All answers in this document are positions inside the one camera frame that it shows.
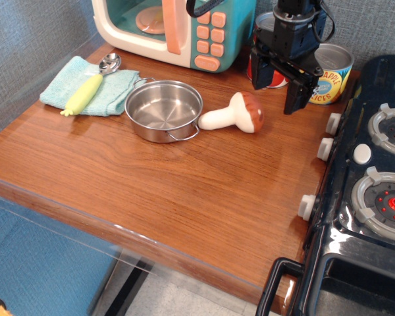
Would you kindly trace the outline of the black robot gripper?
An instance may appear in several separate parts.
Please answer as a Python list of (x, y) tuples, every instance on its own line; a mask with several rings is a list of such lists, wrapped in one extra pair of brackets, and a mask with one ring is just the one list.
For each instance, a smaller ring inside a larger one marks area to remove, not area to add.
[(303, 109), (317, 88), (323, 69), (315, 58), (321, 43), (327, 10), (322, 1), (278, 1), (273, 30), (257, 27), (251, 50), (251, 81), (255, 90), (270, 88), (275, 69), (290, 64), (284, 114)]

